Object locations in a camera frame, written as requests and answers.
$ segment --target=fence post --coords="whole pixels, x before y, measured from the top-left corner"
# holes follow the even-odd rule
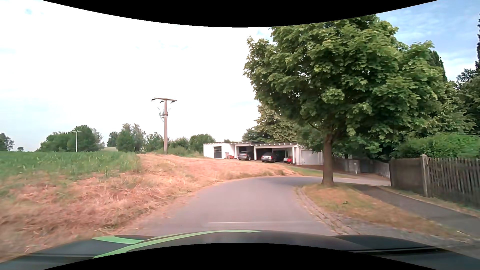
[[[422,171],[422,180],[423,180],[423,195],[425,197],[431,197],[430,190],[430,174],[428,171],[428,157],[425,154],[421,155],[421,171]]]

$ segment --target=tree trunk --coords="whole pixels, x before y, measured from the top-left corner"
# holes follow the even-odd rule
[[[332,158],[332,135],[325,136],[324,141],[324,176],[322,184],[333,186],[333,158]]]

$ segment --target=grass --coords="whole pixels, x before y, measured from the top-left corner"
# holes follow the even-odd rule
[[[156,154],[165,154],[163,148],[155,151]],[[186,149],[184,147],[169,147],[168,148],[169,155],[175,155],[178,157],[187,157],[187,158],[204,158],[203,154],[198,153],[196,151]]]
[[[401,195],[416,199],[416,200],[420,200],[420,201],[424,201],[424,202],[427,202],[427,203],[435,204],[435,205],[438,205],[438,206],[441,206],[441,207],[444,207],[444,208],[448,208],[448,209],[451,209],[451,210],[455,210],[457,212],[461,212],[461,213],[464,213],[464,214],[467,214],[467,215],[471,215],[471,216],[480,218],[480,209],[473,208],[471,206],[467,206],[467,205],[464,205],[464,204],[461,204],[461,203],[449,202],[449,201],[445,201],[445,200],[434,198],[434,197],[427,198],[427,197],[423,197],[422,195],[416,194],[416,193],[411,192],[411,191],[399,190],[399,189],[392,188],[390,186],[382,186],[381,188],[383,188],[387,191],[390,191],[390,192],[395,192],[397,194],[401,194]]]
[[[298,175],[274,164],[108,151],[9,152],[0,160],[0,186],[11,192],[0,198],[0,260],[115,233],[208,185]]]
[[[101,149],[100,151],[113,151],[113,152],[117,152],[117,148],[116,147],[105,147],[103,149]]]
[[[303,176],[320,176],[320,177],[322,177],[324,175],[324,172],[320,171],[320,170],[299,168],[299,167],[295,167],[295,166],[288,166],[288,168],[291,169],[294,172],[298,172],[299,174],[301,174]],[[337,173],[334,173],[333,177],[356,179],[353,176],[337,174]]]
[[[93,172],[126,172],[139,166],[138,157],[122,152],[0,152],[0,185],[9,178],[32,179],[39,174],[78,179]]]
[[[409,232],[441,237],[464,237],[451,228],[443,227],[433,221],[365,195],[349,184],[336,183],[334,187],[311,184],[304,186],[303,190],[316,205],[327,212]]]

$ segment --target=white building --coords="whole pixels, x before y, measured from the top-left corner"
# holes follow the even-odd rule
[[[227,153],[237,158],[237,155],[242,151],[253,151],[255,160],[260,160],[264,153],[273,152],[280,157],[292,156],[292,163],[296,165],[324,164],[322,152],[314,153],[297,143],[217,142],[204,144],[204,156],[213,159],[224,159],[227,157]]]

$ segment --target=asphalt road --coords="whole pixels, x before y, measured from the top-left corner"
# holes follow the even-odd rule
[[[168,217],[151,214],[134,234],[252,229],[337,235],[325,223],[314,220],[293,189],[321,181],[321,177],[258,177],[210,186]],[[381,180],[347,178],[336,178],[336,182],[389,185]]]

